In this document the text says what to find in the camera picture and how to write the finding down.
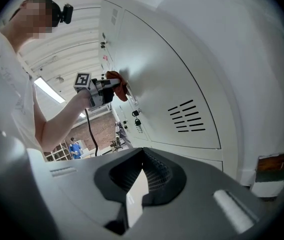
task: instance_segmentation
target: man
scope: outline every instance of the man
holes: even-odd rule
[[[76,139],[73,137],[71,138],[71,144],[68,150],[70,151],[70,154],[73,156],[73,159],[80,158],[82,148],[80,147],[80,144],[76,142]]]
[[[0,100],[7,105],[0,109],[0,132],[42,153],[52,151],[67,136],[79,114],[90,107],[90,92],[82,90],[47,121],[34,84],[17,59],[23,44],[52,31],[60,16],[61,10],[52,0],[26,0],[0,29]]]

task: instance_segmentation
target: fluorescent light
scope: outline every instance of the fluorescent light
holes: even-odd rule
[[[44,80],[42,77],[39,77],[34,81],[34,83],[40,87],[46,94],[51,96],[55,99],[58,103],[63,103],[66,100],[62,98],[55,90],[53,90]]]

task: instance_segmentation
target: blue shirt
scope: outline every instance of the blue shirt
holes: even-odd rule
[[[81,147],[80,147],[79,143],[77,143],[77,142],[74,143],[74,144],[70,144],[70,147],[68,149],[70,151],[70,153],[77,151],[77,154],[72,154],[74,159],[80,158],[80,156],[81,156],[80,148]]]

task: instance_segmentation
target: lock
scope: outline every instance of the lock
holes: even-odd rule
[[[137,117],[138,115],[139,115],[139,111],[134,110],[134,111],[132,112],[132,116]]]
[[[140,126],[140,125],[141,125],[140,119],[135,119],[135,125],[136,125],[136,126]]]

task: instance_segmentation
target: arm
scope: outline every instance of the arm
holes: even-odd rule
[[[44,152],[52,151],[70,132],[79,114],[90,108],[90,92],[82,90],[54,118],[46,121],[37,100],[36,89],[33,87],[35,137]]]
[[[68,148],[68,151],[70,151],[70,154],[71,155],[75,155],[76,153],[75,152],[73,152],[73,149],[72,149],[72,146],[70,145],[70,147]]]

